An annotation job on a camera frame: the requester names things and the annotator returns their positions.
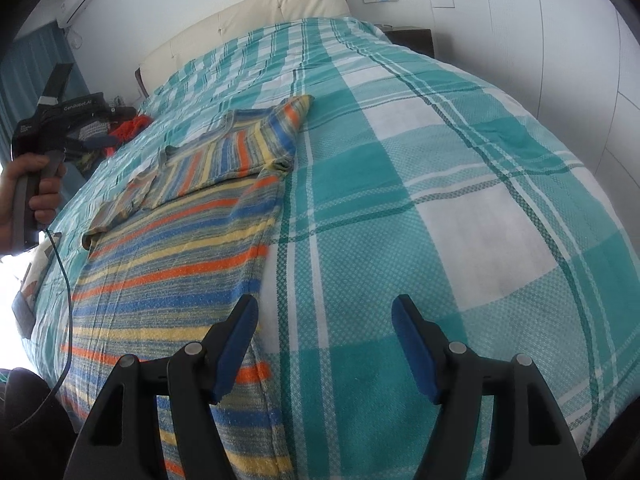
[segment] device handle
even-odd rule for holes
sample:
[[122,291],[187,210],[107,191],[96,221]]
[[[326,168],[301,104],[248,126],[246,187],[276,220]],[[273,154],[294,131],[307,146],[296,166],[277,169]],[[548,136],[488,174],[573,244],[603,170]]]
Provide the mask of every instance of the device handle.
[[15,186],[12,222],[12,253],[18,254],[38,244],[38,223],[29,207],[31,197],[38,194],[40,181],[55,176],[59,165],[65,160],[65,153],[59,150],[46,152],[49,162],[40,173],[22,175]]

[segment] teal and white checkered blanket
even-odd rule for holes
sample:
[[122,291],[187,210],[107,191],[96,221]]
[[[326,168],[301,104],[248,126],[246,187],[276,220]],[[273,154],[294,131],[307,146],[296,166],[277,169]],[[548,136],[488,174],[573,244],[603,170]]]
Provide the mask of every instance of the teal and white checkered blanket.
[[[62,242],[71,281],[100,203],[159,149],[230,109],[299,94],[315,102],[260,292],[260,338],[297,475],[413,475],[437,411],[394,335],[401,293],[480,355],[531,355],[578,448],[589,449],[640,393],[640,264],[609,200],[502,91],[353,18],[262,28],[175,73],[143,104],[154,123],[54,224],[74,233]],[[27,343],[50,380],[64,361],[64,309],[54,266]]]

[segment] nightstand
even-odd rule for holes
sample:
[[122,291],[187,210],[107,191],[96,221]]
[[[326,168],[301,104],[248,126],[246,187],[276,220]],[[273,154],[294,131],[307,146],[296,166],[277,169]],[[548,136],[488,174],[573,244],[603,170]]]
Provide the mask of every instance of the nightstand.
[[385,30],[384,33],[393,44],[406,46],[418,54],[435,57],[433,39],[428,28],[394,27],[391,30]]

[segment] headboard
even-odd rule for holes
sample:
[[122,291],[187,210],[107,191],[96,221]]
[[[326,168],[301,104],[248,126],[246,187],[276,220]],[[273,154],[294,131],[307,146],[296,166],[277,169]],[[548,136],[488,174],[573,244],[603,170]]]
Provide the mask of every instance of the headboard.
[[145,97],[191,59],[249,31],[302,18],[349,16],[346,0],[244,0],[191,25],[140,63],[136,79]]

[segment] human hand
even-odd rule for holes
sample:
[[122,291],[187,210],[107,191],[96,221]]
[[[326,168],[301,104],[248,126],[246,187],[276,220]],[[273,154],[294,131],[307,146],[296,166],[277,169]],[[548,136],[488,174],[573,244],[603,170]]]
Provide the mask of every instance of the human hand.
[[[14,193],[18,179],[24,174],[42,170],[48,163],[49,157],[46,155],[25,153],[7,164],[0,174],[0,256],[12,252]],[[65,165],[60,164],[56,176],[43,178],[38,194],[29,200],[35,219],[43,225],[49,225],[56,216],[55,209],[60,205],[60,187],[65,173]]]

